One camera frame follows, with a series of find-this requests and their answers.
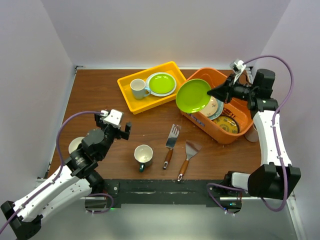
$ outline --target yellow tray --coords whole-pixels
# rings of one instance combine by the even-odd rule
[[[134,79],[143,79],[144,81],[146,81],[151,74],[155,74],[157,72],[165,72],[165,73],[171,74],[175,78],[176,80],[175,91],[172,94],[164,97],[154,96],[150,94],[149,96],[141,100],[135,99],[130,88],[131,81]],[[167,102],[170,102],[176,99],[177,92],[185,81],[186,81],[186,78],[178,68],[177,64],[174,61],[169,61],[159,66],[155,66],[155,67],[131,74],[129,76],[119,78],[117,82],[130,111],[133,114],[139,114],[143,111],[152,109],[161,104],[165,104]]]

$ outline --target plate stack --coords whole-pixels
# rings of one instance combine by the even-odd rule
[[[212,96],[209,103],[200,111],[200,113],[210,120],[214,120],[221,115],[223,110],[224,103]]]
[[[166,72],[156,72],[150,75],[146,82],[151,94],[157,97],[165,97],[172,94],[177,87],[177,82],[173,76]]]

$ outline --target mug handle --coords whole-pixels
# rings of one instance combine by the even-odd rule
[[[144,170],[145,170],[145,164],[144,163],[140,163],[139,172],[142,173]]]
[[[151,94],[151,89],[149,87],[145,87],[144,90],[147,90],[148,93],[144,94],[144,97],[149,96]]]

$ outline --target cup rim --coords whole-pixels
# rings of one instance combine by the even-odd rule
[[[137,161],[140,163],[140,161],[136,158],[136,151],[137,151],[137,149],[138,149],[139,147],[142,147],[142,146],[146,146],[146,147],[148,147],[149,149],[151,149],[151,158],[148,160],[148,162],[149,162],[149,161],[153,158],[153,156],[154,156],[154,151],[153,151],[152,147],[150,147],[150,146],[147,145],[147,144],[141,144],[141,145],[137,146],[137,147],[135,148],[135,150],[134,150],[133,156],[134,156],[135,160],[137,160]]]
[[[144,86],[143,86],[141,89],[135,89],[135,88],[133,88],[131,84],[132,84],[135,80],[141,80],[141,81],[143,81]],[[145,87],[146,87],[146,82],[145,82],[143,79],[141,79],[141,78],[133,79],[133,80],[130,82],[130,88],[131,88],[132,90],[141,91],[141,90],[143,90]]]

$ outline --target metal spatula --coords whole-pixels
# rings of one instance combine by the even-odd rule
[[[180,130],[181,130],[181,126],[172,124],[172,128],[168,136],[168,140],[166,141],[166,144],[165,144],[165,146],[169,149],[169,151],[166,154],[166,157],[163,163],[164,170],[167,169],[167,166],[170,163],[172,153],[174,152],[174,147],[175,147],[177,138],[179,136]]]
[[[184,174],[187,171],[188,168],[188,164],[189,164],[189,160],[196,155],[200,150],[201,150],[202,146],[198,143],[195,142],[191,142],[189,140],[187,140],[185,142],[185,153],[186,153],[186,160],[184,160],[179,175],[178,175],[178,182],[180,182],[184,176]]]

